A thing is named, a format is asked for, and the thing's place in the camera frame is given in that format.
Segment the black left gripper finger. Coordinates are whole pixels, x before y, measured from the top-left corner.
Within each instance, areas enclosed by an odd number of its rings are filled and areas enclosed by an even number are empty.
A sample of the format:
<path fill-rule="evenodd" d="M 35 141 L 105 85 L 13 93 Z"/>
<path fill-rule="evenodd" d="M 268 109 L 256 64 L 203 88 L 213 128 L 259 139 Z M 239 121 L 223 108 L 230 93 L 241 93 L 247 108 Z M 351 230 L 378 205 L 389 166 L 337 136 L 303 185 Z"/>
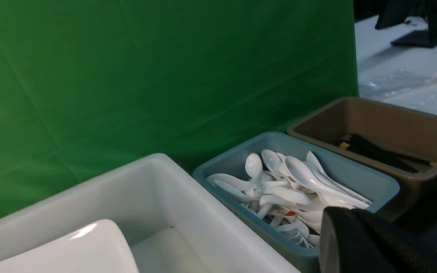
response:
<path fill-rule="evenodd" d="M 362 209 L 328 206 L 319 242 L 322 273 L 437 273 L 437 250 Z"/>

